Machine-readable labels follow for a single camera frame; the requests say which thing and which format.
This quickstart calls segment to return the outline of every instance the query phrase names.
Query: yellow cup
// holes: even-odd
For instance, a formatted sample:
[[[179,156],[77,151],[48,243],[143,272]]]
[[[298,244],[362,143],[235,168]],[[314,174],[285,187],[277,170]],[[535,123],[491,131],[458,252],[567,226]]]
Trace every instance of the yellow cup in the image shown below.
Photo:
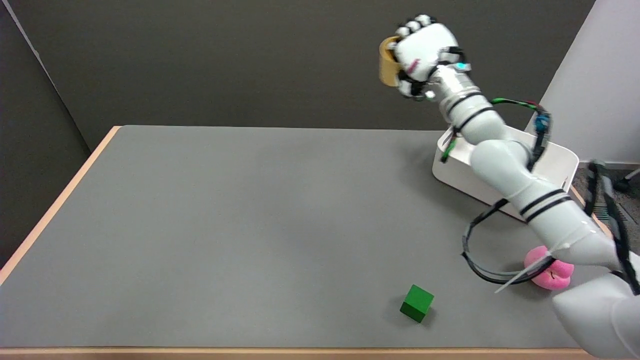
[[[384,85],[396,87],[396,76],[400,71],[400,64],[394,61],[391,51],[387,49],[389,43],[395,41],[398,37],[386,38],[380,44],[380,81]]]

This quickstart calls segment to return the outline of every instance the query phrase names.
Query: blue connector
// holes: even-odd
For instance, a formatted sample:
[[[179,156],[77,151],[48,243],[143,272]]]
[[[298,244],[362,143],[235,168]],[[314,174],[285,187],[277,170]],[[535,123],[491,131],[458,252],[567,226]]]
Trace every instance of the blue connector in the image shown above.
[[[535,124],[537,133],[547,132],[549,130],[549,116],[546,114],[539,114],[536,117]]]

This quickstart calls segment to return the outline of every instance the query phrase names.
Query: wooden table edge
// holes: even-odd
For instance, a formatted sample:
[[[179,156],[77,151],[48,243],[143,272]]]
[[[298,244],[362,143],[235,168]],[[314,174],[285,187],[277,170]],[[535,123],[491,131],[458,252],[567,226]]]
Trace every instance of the wooden table edge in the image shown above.
[[[114,126],[102,139],[83,166],[69,184],[53,202],[29,235],[15,251],[13,256],[0,269],[0,286],[5,282],[22,257],[38,239],[53,216],[62,207],[69,195],[89,171],[95,160],[109,144],[121,126]],[[571,186],[576,198],[584,200]],[[609,235],[611,232],[598,219],[596,223]],[[414,360],[462,360],[473,356],[478,360],[592,360],[585,351],[578,348],[144,348],[144,347],[80,347],[80,348],[0,348],[0,360],[3,359],[51,359],[51,360],[111,360],[111,359],[248,359],[251,360],[287,360],[287,359],[398,359]]]
[[[577,348],[5,348],[0,360],[594,360]]]
[[[102,139],[98,147],[91,153],[89,158],[84,162],[80,170],[73,176],[69,184],[65,187],[64,190],[60,193],[58,198],[53,202],[51,207],[47,210],[44,216],[38,221],[36,226],[31,230],[31,232],[27,235],[24,241],[20,244],[18,249],[13,253],[13,255],[9,258],[9,260],[4,264],[2,269],[0,269],[0,286],[5,282],[6,278],[9,277],[13,269],[18,265],[22,257],[29,251],[31,246],[36,242],[42,231],[49,225],[49,222],[53,218],[53,216],[58,212],[58,210],[62,207],[62,204],[67,201],[69,195],[74,191],[80,180],[84,177],[89,168],[93,165],[95,160],[100,156],[100,153],[104,150],[107,144],[111,141],[120,126],[114,126],[109,130],[109,133]]]

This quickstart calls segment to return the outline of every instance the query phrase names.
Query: table surface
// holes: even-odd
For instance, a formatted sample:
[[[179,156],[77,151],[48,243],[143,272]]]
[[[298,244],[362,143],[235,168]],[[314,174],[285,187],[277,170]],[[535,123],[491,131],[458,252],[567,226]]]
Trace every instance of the table surface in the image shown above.
[[[551,293],[468,269],[486,205],[431,175],[440,135],[125,126],[0,287],[0,347],[577,347]],[[537,245],[502,213],[472,239],[494,268]]]

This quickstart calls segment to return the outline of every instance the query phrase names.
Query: wire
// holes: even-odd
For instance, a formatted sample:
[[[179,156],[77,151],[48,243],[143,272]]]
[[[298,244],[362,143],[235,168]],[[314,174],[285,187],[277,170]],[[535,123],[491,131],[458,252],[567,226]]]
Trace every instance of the wire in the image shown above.
[[[496,97],[495,99],[490,101],[491,104],[514,104],[514,105],[519,105],[519,106],[523,106],[525,108],[529,108],[533,111],[536,112],[536,121],[535,121],[535,125],[536,125],[536,141],[533,147],[533,150],[531,151],[532,156],[531,159],[529,160],[529,163],[527,164],[527,170],[531,171],[535,164],[538,162],[538,160],[542,157],[542,154],[545,152],[546,148],[547,148],[547,143],[548,143],[548,138],[549,138],[549,133],[550,133],[550,124],[551,124],[551,114],[545,110],[542,106],[540,106],[539,104],[533,102],[533,101],[518,101],[518,100],[512,100],[512,99],[507,99],[504,97]],[[451,150],[453,149],[453,147],[455,146],[455,140],[457,139],[457,133],[455,132],[455,129],[452,132],[452,136],[451,139],[449,140],[449,144],[447,146],[447,149],[445,150],[445,152],[443,153],[442,162],[446,162],[446,159],[449,155],[449,153],[451,152]],[[478,215],[475,219],[473,219],[473,221],[471,221],[471,223],[469,223],[469,225],[467,226],[467,230],[465,231],[465,234],[462,236],[462,257],[465,258],[465,260],[467,261],[467,264],[469,265],[469,268],[471,268],[471,270],[478,276],[480,277],[482,280],[491,282],[493,284],[506,284],[509,279],[498,279],[495,277],[490,277],[487,276],[484,273],[490,274],[490,275],[496,275],[496,276],[501,276],[501,277],[513,277],[518,275],[520,272],[516,271],[516,272],[497,272],[497,271],[493,271],[493,270],[488,270],[484,267],[482,267],[481,265],[478,264],[478,262],[476,262],[472,256],[471,253],[469,251],[469,238],[471,237],[471,232],[473,231],[473,228],[477,225],[480,224],[482,221],[486,220],[488,217],[490,217],[491,215],[493,215],[494,213],[498,212],[498,210],[505,206],[509,201],[507,199],[501,199],[498,200],[495,204],[493,204],[491,207],[489,207],[489,209],[487,209],[486,211],[484,211],[483,213],[481,213],[480,215]],[[535,278],[536,276],[542,274],[546,269],[548,269],[554,262],[556,261],[556,259],[554,259],[553,257],[549,256],[547,259],[545,259],[540,265],[538,265],[536,268],[532,269],[531,272],[529,272],[527,275],[523,275],[521,278],[514,280],[513,282],[511,282],[511,284],[522,284],[523,282],[527,282],[530,281],[531,279]]]
[[[629,247],[629,238],[627,234],[627,227],[620,217],[618,212],[618,206],[613,199],[613,189],[611,186],[611,178],[609,177],[606,166],[593,160],[587,167],[589,170],[587,191],[589,192],[588,201],[585,202],[584,212],[591,216],[593,214],[593,208],[597,198],[598,180],[602,182],[603,197],[607,206],[607,215],[609,216],[609,227],[611,228],[611,234],[613,235],[613,241],[616,245],[616,255],[620,262],[621,272],[625,277],[625,280],[631,287],[631,291],[635,296],[640,295],[640,283],[636,277],[636,270],[629,259],[631,249]]]

